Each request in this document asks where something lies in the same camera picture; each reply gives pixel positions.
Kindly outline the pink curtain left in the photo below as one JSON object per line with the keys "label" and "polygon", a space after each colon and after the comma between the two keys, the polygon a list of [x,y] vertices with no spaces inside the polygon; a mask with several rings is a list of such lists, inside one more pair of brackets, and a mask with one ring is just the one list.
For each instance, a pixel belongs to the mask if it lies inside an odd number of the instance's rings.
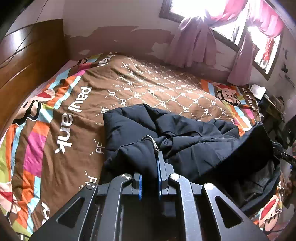
{"label": "pink curtain left", "polygon": [[217,45],[213,31],[202,18],[185,18],[179,24],[165,57],[165,63],[180,68],[193,63],[214,66]]}

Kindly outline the pink curtain right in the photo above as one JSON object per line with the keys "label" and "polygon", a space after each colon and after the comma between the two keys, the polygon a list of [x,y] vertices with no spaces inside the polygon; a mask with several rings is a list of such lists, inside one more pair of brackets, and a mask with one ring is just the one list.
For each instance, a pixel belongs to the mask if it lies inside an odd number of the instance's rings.
{"label": "pink curtain right", "polygon": [[[207,11],[211,27],[220,27],[236,21],[244,8],[248,7],[246,26],[256,27],[269,39],[281,34],[284,22],[266,1],[218,1],[214,12]],[[243,44],[237,52],[227,82],[246,85],[250,81],[253,63],[253,41],[249,32],[245,33]]]}

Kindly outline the pink curtain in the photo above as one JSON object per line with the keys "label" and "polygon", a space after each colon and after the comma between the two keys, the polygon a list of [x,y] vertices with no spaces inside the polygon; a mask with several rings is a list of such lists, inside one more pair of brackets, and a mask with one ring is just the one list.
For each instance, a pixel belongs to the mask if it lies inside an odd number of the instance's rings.
{"label": "pink curtain", "polygon": [[[246,26],[256,27],[269,39],[281,34],[284,22],[266,1],[218,1],[214,12],[207,11],[211,27],[220,27],[236,21],[244,8],[248,7]],[[245,33],[243,44],[237,52],[227,82],[246,85],[250,81],[253,63],[253,41],[249,32]]]}
{"label": "pink curtain", "polygon": [[180,68],[193,63],[214,66],[217,45],[213,31],[202,18],[185,18],[179,24],[165,57],[165,63]]}

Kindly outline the brown patterned bed cover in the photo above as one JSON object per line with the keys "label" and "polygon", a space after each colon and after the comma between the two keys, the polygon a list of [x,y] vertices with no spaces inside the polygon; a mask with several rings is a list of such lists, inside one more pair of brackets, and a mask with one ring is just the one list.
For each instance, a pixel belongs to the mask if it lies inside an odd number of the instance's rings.
{"label": "brown patterned bed cover", "polygon": [[251,216],[213,183],[169,176],[132,194],[133,174],[100,177],[103,115],[147,104],[196,121],[232,122],[243,135],[260,122],[249,89],[198,79],[109,53],[77,64],[24,102],[1,145],[1,240],[268,240],[282,202],[276,192]]}

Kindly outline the white paper bag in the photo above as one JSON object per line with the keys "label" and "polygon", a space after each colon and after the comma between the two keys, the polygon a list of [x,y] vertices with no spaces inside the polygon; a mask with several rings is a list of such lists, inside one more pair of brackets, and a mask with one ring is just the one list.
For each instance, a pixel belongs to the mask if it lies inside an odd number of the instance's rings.
{"label": "white paper bag", "polygon": [[257,84],[253,84],[250,87],[250,91],[252,92],[252,94],[254,95],[254,97],[256,99],[261,100],[262,97],[264,96],[264,94],[266,93],[266,88],[265,87],[261,87]]}

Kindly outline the wooden headboard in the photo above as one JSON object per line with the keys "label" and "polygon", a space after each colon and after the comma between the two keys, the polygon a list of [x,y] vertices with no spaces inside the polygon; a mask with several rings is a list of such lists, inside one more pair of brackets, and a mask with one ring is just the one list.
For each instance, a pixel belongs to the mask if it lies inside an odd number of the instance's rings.
{"label": "wooden headboard", "polygon": [[63,21],[43,21],[16,30],[1,42],[1,133],[23,101],[69,60]]}

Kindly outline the cluttered bedside table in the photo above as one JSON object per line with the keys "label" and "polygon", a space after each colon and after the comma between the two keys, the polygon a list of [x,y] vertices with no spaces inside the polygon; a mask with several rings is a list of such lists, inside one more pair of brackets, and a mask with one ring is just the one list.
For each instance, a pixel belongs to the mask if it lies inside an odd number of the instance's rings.
{"label": "cluttered bedside table", "polygon": [[288,149],[295,142],[295,115],[285,120],[283,99],[267,94],[268,91],[261,100],[256,99],[261,121],[269,137],[280,143],[284,149]]}

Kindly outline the dark navy padded jacket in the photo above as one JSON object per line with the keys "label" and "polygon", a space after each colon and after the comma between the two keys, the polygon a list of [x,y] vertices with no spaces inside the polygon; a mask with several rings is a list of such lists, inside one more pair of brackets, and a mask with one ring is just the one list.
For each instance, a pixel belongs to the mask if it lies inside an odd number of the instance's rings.
{"label": "dark navy padded jacket", "polygon": [[105,156],[100,182],[140,173],[144,193],[158,183],[162,153],[176,173],[196,184],[213,183],[246,215],[265,206],[280,180],[280,161],[262,123],[240,135],[232,122],[197,121],[138,104],[103,115]]}

